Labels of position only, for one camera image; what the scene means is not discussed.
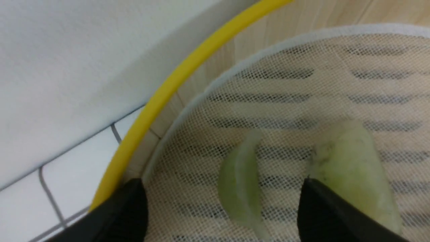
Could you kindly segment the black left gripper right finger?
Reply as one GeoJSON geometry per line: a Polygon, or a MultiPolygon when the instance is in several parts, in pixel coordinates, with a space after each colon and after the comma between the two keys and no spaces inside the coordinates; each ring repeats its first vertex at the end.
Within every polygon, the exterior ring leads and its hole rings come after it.
{"type": "Polygon", "coordinates": [[[304,179],[297,211],[302,242],[405,242],[322,182],[304,179]]]}

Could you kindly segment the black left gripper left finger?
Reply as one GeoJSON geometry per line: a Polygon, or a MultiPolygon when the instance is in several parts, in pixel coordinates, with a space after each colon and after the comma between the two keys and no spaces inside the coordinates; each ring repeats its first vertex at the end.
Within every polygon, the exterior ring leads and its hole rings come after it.
{"type": "Polygon", "coordinates": [[[109,199],[49,242],[143,242],[149,222],[141,178],[133,178],[109,199]]]}

